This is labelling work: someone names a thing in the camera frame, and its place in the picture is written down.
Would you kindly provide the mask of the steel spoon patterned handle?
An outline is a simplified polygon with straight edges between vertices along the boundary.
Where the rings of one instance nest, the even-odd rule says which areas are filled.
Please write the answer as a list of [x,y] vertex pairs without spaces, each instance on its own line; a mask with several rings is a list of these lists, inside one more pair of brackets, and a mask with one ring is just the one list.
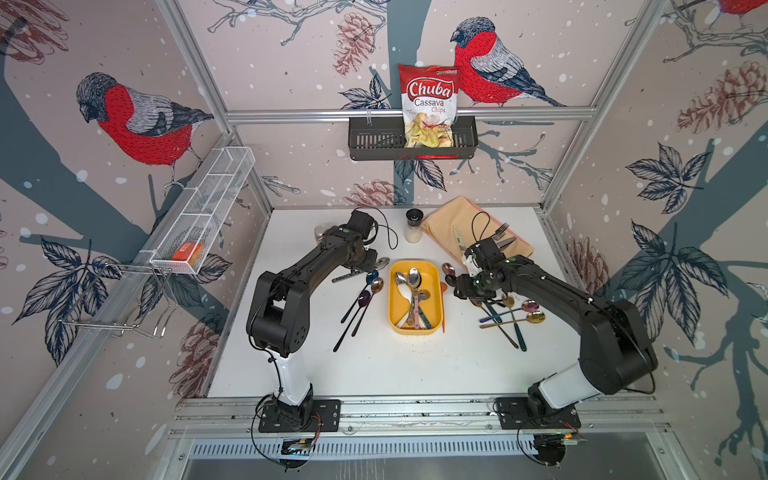
[[[374,268],[376,270],[381,270],[384,267],[386,267],[389,264],[389,262],[390,262],[390,258],[389,257],[380,257],[379,259],[376,260],[376,262],[374,264]],[[353,277],[358,276],[358,275],[363,274],[363,273],[364,273],[363,270],[351,270],[349,273],[346,273],[344,275],[340,275],[338,277],[333,278],[331,280],[331,282],[332,283],[338,283],[338,282],[345,281],[347,279],[353,278]]]

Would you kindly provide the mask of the yellow plastic storage box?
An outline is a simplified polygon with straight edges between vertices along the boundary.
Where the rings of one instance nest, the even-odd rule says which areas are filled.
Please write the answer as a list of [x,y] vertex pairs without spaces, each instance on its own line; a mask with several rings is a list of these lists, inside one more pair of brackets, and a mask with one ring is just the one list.
[[430,335],[444,325],[442,282],[437,267],[425,260],[400,260],[388,274],[388,319],[402,335]]

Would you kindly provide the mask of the white ceramic spoon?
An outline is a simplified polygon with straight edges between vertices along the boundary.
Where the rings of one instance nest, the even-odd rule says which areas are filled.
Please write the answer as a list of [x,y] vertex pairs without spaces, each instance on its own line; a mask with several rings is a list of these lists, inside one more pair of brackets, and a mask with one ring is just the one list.
[[396,286],[399,294],[408,303],[408,308],[406,310],[405,315],[401,318],[401,320],[397,324],[397,327],[400,328],[409,322],[409,318],[411,314],[412,290],[406,283],[396,281]]

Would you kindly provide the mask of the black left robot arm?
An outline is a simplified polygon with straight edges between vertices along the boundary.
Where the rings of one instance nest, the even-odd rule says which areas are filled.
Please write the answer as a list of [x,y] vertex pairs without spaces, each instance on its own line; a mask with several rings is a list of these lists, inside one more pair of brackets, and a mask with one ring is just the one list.
[[265,271],[257,279],[246,334],[275,370],[278,384],[271,408],[298,426],[309,421],[313,407],[313,387],[299,358],[310,330],[310,298],[339,267],[372,272],[377,252],[368,246],[377,232],[377,221],[355,209],[347,222],[325,230],[296,263],[278,273]]

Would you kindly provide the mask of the blue metal spoon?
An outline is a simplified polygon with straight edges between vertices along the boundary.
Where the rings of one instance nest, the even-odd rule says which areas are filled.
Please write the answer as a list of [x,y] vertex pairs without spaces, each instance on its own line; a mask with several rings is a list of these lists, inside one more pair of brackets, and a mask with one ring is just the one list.
[[363,287],[363,289],[362,289],[362,290],[361,290],[361,291],[358,293],[358,295],[356,296],[356,298],[353,300],[353,303],[350,305],[349,309],[347,310],[347,312],[346,312],[346,313],[345,313],[345,315],[343,316],[343,318],[342,318],[342,320],[341,320],[341,323],[345,323],[345,322],[346,322],[346,320],[348,319],[348,317],[349,317],[350,313],[352,312],[353,308],[354,308],[354,307],[357,305],[357,303],[358,303],[358,298],[359,298],[359,297],[360,297],[360,296],[361,296],[361,295],[362,295],[364,292],[366,292],[366,291],[367,291],[368,287],[369,287],[369,286],[370,286],[370,285],[373,283],[373,281],[374,281],[376,278],[378,278],[378,277],[379,277],[379,271],[378,271],[378,270],[374,270],[373,272],[371,272],[371,273],[368,273],[368,274],[366,275],[366,285]]

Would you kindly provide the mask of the orange plastic spoon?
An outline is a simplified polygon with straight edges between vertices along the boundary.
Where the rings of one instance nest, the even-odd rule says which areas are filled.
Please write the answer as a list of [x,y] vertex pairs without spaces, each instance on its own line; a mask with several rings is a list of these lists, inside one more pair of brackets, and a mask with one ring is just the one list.
[[447,320],[447,316],[446,316],[446,312],[445,312],[445,306],[446,306],[446,301],[445,301],[445,293],[446,293],[447,289],[448,289],[448,285],[447,285],[445,282],[441,281],[441,282],[440,282],[440,292],[441,292],[441,293],[440,293],[440,295],[441,295],[441,316],[442,316],[442,321],[441,321],[441,330],[442,330],[442,332],[443,332],[443,333],[445,333],[445,332],[446,332],[446,320]]

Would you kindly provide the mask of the orange box on shelf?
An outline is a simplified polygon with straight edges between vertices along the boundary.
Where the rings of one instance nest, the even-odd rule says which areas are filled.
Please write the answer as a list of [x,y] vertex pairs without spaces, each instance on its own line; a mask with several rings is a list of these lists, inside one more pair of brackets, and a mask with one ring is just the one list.
[[194,264],[198,261],[203,246],[197,242],[183,243],[172,255],[171,260]]

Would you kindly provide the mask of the knife on napkin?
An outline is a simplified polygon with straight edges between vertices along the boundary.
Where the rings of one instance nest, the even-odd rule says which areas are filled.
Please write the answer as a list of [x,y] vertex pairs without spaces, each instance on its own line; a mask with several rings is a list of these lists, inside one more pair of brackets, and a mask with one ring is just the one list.
[[503,251],[503,250],[505,250],[507,247],[509,247],[510,245],[512,245],[516,241],[517,241],[516,237],[510,237],[510,238],[507,238],[507,239],[503,239],[503,240],[501,240],[500,242],[497,243],[497,247],[501,251]]

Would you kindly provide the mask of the dark fork on napkin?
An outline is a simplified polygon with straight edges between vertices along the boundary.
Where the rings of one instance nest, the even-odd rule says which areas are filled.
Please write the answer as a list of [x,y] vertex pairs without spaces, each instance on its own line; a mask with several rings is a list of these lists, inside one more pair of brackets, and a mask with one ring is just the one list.
[[509,228],[508,223],[501,224],[492,234],[492,238],[494,240],[500,240],[504,237],[504,235],[507,233],[507,230]]

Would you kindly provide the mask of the clear glass spice jar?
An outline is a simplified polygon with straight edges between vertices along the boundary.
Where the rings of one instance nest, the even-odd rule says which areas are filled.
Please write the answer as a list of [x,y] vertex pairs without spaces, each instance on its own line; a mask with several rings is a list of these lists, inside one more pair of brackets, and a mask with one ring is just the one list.
[[329,229],[330,229],[330,227],[327,226],[327,225],[317,225],[314,228],[314,237],[315,237],[315,240],[316,240],[317,243],[320,243],[322,241],[322,239],[325,236],[326,231],[329,230]]

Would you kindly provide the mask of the red Chuba chips bag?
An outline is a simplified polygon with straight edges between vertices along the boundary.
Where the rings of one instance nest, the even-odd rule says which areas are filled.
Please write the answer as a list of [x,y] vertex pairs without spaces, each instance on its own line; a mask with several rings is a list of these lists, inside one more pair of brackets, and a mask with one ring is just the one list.
[[459,72],[455,67],[398,66],[406,148],[454,146]]

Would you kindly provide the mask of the cream handled knife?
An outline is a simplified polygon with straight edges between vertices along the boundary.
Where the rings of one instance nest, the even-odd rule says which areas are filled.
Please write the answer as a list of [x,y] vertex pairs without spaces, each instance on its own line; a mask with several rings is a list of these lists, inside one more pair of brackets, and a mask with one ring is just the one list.
[[453,225],[452,226],[452,233],[453,233],[453,238],[454,238],[454,241],[456,243],[456,248],[457,248],[457,251],[458,251],[457,257],[458,257],[459,260],[462,260],[464,255],[465,255],[465,252],[467,250],[468,244],[465,241],[464,235],[463,235],[462,230],[461,230],[461,228],[459,226]]

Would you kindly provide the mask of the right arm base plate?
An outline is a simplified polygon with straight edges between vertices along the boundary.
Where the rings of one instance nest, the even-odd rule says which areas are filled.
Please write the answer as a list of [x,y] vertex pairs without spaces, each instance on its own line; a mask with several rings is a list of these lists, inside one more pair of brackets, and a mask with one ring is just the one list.
[[574,405],[553,409],[538,404],[528,396],[512,395],[497,397],[492,403],[503,430],[517,429],[566,429],[576,431],[581,421]]

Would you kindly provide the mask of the aluminium front rail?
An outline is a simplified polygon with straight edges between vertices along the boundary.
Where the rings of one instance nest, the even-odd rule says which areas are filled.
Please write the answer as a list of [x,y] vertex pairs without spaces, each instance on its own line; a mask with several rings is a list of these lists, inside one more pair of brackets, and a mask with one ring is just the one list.
[[[457,395],[339,395],[337,436],[408,436],[501,433],[500,393]],[[257,397],[211,397],[182,402],[168,422],[171,438],[245,438],[254,425]],[[654,396],[598,396],[569,409],[589,433],[670,432]]]

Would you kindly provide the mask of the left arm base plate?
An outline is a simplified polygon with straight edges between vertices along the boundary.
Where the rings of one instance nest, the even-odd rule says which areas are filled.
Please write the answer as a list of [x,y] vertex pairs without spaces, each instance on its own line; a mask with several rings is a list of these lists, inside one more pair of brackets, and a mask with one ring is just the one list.
[[269,397],[258,407],[256,424],[259,433],[337,432],[341,401],[309,399],[291,406]]

